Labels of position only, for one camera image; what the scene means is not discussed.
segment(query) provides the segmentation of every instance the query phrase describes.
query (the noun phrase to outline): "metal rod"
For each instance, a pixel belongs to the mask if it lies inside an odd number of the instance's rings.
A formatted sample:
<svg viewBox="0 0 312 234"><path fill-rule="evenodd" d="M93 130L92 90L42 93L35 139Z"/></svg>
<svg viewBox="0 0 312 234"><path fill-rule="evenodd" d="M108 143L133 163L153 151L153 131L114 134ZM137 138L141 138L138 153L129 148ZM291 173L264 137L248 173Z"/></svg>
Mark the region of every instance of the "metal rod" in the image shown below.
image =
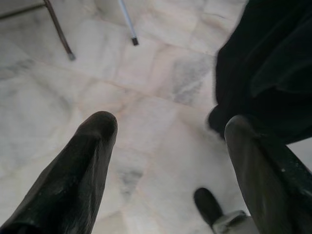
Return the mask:
<svg viewBox="0 0 312 234"><path fill-rule="evenodd" d="M63 33L63 31L62 31L62 29L61 29L61 27L60 27L58 18L57 18L56 14L55 14L55 12L54 12L54 10L53 10L53 7L52 7L50 1L49 1L49 0L43 0L43 1L44 1L45 6L47 7L47 9L48 9L48 11L49 11L49 13L50 13L50 16L51 16L51 18L52 18L52 21L53 21L53 23L54 23L54 26L55 26L55 28L56 28L56 30L57 30L57 32L58 32L59 39L60 39L60 41L62 42L62 44L63 44L63 46L64 46L64 48L65 48L65 50L66 50L66 52L67 52L67 55L68 55L69 59L70 59L70 60L75 60L76 57L75 57L75 55L73 54L72 50L70 49L70 47L69 47L69 45L68 45L68 43L67 43L67 40L66 40L66 38L65 38L65 35L64 35L64 33Z"/></svg>
<svg viewBox="0 0 312 234"><path fill-rule="evenodd" d="M125 3L123 2L123 0L118 0L119 1L119 5L121 7L121 10L123 12L123 15L126 19L126 22L130 28L130 31L131 31L131 34L132 34L132 42L133 42L133 45L138 45L138 41L137 41L137 35L136 35L136 32L135 32L135 29L132 25L132 22L131 22L131 19L129 17L129 14L128 14L128 11L127 11L127 8L126 8L126 5Z"/></svg>
<svg viewBox="0 0 312 234"><path fill-rule="evenodd" d="M12 17L12 16L16 16L16 15L20 15L20 14L23 14L23 13L27 13L29 11L37 10L37 9L40 9L40 8L43 8L43 7L45 7L45 3L40 3L40 4L29 6L29 7L17 10L17 11L8 12L8 13L5 13L3 15L0 15L0 20L4 20L6 18L9 18L9 17Z"/></svg>

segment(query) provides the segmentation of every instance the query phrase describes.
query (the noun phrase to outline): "black clothing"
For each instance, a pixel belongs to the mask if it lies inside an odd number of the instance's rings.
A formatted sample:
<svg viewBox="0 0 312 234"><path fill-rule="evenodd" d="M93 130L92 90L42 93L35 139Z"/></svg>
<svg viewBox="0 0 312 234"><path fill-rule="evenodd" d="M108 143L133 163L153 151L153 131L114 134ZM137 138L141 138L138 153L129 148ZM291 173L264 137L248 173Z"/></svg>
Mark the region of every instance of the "black clothing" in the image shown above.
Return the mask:
<svg viewBox="0 0 312 234"><path fill-rule="evenodd" d="M312 136L311 44L312 1L250 0L217 56L210 127L250 114L284 143Z"/></svg>

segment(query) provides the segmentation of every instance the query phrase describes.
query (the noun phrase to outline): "shoe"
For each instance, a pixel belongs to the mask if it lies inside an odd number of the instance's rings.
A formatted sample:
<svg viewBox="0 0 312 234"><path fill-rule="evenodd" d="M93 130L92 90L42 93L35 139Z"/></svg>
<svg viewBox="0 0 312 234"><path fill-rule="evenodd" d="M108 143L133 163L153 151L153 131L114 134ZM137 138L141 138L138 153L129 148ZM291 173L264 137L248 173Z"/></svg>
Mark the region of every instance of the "shoe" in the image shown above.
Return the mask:
<svg viewBox="0 0 312 234"><path fill-rule="evenodd" d="M213 194L205 189L197 189L194 193L194 202L204 221L212 228L213 224L223 216L221 207Z"/></svg>

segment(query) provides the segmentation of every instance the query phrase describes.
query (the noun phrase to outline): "white pole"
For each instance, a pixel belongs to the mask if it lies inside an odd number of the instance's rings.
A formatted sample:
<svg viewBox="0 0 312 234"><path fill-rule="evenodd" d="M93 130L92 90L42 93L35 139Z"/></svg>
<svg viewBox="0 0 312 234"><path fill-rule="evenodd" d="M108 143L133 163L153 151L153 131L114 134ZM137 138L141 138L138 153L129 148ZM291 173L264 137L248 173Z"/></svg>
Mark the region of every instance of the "white pole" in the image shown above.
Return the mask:
<svg viewBox="0 0 312 234"><path fill-rule="evenodd" d="M126 19L126 22L127 22L128 26L129 26L129 28L131 30L133 45L138 45L137 35L136 35L135 29L134 29L134 27L132 25L131 19L129 17L126 5L123 2L123 0L118 0L118 1L119 1L119 5L121 7L122 13L123 13L123 15L124 15L124 17Z"/></svg>

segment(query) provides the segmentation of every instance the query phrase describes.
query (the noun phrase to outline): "metal chair leg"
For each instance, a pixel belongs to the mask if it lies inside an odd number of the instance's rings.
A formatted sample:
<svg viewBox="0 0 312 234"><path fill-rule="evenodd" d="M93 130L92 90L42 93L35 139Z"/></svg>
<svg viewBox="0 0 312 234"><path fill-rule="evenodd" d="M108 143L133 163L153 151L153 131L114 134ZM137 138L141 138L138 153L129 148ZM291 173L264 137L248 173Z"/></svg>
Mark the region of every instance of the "metal chair leg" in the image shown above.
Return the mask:
<svg viewBox="0 0 312 234"><path fill-rule="evenodd" d="M67 52L68 58L69 58L71 61L75 60L76 57L75 57L75 55L73 54L72 50L70 49L70 47L69 47L69 45L68 45L68 43L67 43L67 40L66 40L66 38L65 38L65 35L64 35L64 33L63 33L63 31L62 31L62 29L61 29L61 27L60 27L58 18L57 18L56 14L55 14L55 12L54 12L54 10L53 10L53 7L52 7L50 1L49 1L49 0L43 0L43 1L44 1L45 6L47 7L47 9L48 9L48 11L49 11L49 13L50 13L50 16L51 16L51 18L52 18L52 21L53 21L53 23L54 23L54 26L55 26L55 28L56 28L56 30L57 30L57 32L58 32L59 39L60 39L60 41L62 42L62 44L63 44L63 46L64 46L64 48L65 48L65 50L66 50L66 52Z"/></svg>
<svg viewBox="0 0 312 234"><path fill-rule="evenodd" d="M125 5L123 0L118 0L118 2L119 2L119 5L121 7L122 13L123 13L123 15L125 17L125 20L126 20L128 26L130 28L130 31L131 31L131 34L132 34L132 43L133 43L134 46L137 46L138 45L137 35L136 35L135 29L134 29L134 27L132 25L130 16L129 16L127 8L126 8L126 5Z"/></svg>

